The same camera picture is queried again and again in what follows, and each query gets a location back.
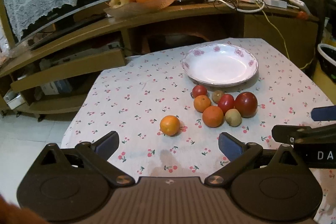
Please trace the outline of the small red tomato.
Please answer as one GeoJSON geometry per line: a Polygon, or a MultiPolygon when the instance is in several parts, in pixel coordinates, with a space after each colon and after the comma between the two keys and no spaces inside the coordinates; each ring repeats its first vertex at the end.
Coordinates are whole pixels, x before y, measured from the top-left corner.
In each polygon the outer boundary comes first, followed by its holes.
{"type": "Polygon", "coordinates": [[[196,85],[193,87],[191,95],[193,98],[197,98],[198,96],[206,96],[207,89],[203,85],[196,85]]]}

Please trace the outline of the woven fruit tray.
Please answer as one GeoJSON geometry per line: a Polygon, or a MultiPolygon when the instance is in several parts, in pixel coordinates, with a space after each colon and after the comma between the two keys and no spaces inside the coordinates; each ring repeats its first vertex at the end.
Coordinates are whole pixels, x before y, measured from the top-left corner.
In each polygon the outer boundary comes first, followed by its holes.
{"type": "Polygon", "coordinates": [[[114,18],[130,18],[138,15],[161,11],[171,5],[175,0],[153,0],[145,3],[128,3],[119,8],[106,8],[104,12],[114,18]]]}

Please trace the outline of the small orange mandarin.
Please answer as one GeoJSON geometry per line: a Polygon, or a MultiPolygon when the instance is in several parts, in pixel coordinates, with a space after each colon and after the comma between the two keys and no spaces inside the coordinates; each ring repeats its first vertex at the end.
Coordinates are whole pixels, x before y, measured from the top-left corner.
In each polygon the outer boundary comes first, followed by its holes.
{"type": "Polygon", "coordinates": [[[194,109],[203,113],[206,108],[212,105],[211,100],[206,95],[199,95],[194,99],[194,109]]]}

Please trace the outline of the lone orange mandarin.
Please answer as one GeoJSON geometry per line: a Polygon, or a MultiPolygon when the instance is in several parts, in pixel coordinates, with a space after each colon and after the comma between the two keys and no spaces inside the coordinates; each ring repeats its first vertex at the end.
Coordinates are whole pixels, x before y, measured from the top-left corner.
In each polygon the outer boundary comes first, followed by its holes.
{"type": "Polygon", "coordinates": [[[168,136],[174,136],[179,132],[180,121],[176,116],[167,115],[160,121],[160,131],[168,136]]]}

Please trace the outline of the brown kiwi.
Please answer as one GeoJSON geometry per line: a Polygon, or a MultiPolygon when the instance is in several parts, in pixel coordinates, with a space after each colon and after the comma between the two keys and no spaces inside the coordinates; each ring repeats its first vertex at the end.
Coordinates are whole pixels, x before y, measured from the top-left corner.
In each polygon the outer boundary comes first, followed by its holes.
{"type": "Polygon", "coordinates": [[[224,96],[224,92],[221,90],[216,90],[212,93],[212,100],[215,104],[218,104],[218,102],[221,100],[222,96],[224,96]]]}

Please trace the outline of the white power strip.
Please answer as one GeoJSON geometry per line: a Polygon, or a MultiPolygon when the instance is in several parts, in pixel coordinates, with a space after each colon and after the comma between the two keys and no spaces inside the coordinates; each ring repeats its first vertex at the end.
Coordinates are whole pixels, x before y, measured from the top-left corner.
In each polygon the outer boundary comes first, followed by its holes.
{"type": "Polygon", "coordinates": [[[282,9],[287,9],[287,8],[299,9],[298,6],[290,5],[286,1],[282,1],[282,0],[239,0],[239,1],[246,2],[246,3],[256,3],[257,2],[260,5],[265,3],[266,6],[278,7],[282,9]]]}

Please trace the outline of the black basket white rim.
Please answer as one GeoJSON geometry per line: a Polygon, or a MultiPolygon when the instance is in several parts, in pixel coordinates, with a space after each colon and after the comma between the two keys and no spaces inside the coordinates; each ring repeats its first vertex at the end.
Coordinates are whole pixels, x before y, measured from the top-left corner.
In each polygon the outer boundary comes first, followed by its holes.
{"type": "Polygon", "coordinates": [[[336,82],[336,50],[334,46],[320,43],[317,47],[318,61],[322,71],[333,81],[336,82]]]}

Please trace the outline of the large dark red tomato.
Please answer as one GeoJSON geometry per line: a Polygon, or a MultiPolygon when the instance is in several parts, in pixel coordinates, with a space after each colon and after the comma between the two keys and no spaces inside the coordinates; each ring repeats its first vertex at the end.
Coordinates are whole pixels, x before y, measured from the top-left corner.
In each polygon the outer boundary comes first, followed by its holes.
{"type": "Polygon", "coordinates": [[[235,109],[243,118],[252,118],[257,112],[258,101],[251,92],[240,93],[235,99],[235,109]]]}

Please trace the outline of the green kiwi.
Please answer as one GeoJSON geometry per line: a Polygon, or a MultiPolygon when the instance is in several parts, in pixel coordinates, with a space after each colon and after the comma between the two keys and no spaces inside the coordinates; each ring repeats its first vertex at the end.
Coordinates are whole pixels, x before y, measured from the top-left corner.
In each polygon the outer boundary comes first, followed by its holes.
{"type": "Polygon", "coordinates": [[[226,122],[231,127],[237,127],[242,122],[242,116],[240,115],[239,111],[236,109],[230,109],[225,114],[226,122]]]}

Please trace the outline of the small orange object on shelf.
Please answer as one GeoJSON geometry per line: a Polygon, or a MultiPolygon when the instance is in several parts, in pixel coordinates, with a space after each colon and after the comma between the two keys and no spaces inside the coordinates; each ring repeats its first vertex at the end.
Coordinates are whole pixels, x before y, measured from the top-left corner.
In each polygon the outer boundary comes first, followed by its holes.
{"type": "Polygon", "coordinates": [[[309,15],[304,12],[304,11],[300,11],[297,16],[296,16],[297,19],[299,20],[308,20],[309,19],[309,15]]]}

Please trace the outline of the white floral ceramic plate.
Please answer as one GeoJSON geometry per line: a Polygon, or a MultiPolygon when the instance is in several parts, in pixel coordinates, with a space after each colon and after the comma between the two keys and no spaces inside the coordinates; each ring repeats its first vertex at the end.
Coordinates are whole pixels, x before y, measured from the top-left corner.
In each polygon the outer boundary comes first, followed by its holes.
{"type": "Polygon", "coordinates": [[[185,74],[200,84],[232,87],[256,75],[259,63],[250,51],[223,43],[206,44],[189,50],[181,59],[185,74]]]}

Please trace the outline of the wooden tv stand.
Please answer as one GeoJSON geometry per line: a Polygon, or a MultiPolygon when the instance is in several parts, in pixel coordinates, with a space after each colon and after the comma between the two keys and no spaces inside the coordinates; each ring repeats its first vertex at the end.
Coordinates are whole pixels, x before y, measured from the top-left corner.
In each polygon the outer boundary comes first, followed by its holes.
{"type": "Polygon", "coordinates": [[[262,38],[298,67],[313,57],[322,36],[322,20],[296,18],[298,11],[266,6],[246,13],[221,4],[172,5],[159,12],[127,19],[104,18],[35,50],[28,50],[1,67],[1,95],[17,92],[23,104],[16,111],[42,118],[75,112],[98,73],[119,67],[132,55],[177,47],[173,36],[189,43],[225,38],[262,38]]]}

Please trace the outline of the cherry print tablecloth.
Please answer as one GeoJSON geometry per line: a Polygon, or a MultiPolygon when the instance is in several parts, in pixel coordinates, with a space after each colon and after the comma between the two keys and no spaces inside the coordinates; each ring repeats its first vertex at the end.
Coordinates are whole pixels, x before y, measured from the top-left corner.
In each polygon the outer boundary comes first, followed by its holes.
{"type": "Polygon", "coordinates": [[[207,127],[194,109],[194,83],[181,66],[189,47],[175,48],[104,70],[95,80],[71,122],[62,147],[96,141],[110,131],[120,137],[109,162],[132,176],[137,185],[117,192],[90,223],[253,223],[222,189],[204,179],[228,163],[218,137],[228,132],[240,141],[277,148],[271,135],[277,124],[318,127],[310,113],[331,100],[298,67],[262,39],[225,39],[214,43],[241,46],[258,60],[257,75],[226,92],[249,91],[258,100],[257,113],[241,125],[207,127]],[[167,115],[180,121],[174,136],[160,131],[167,115]]]}

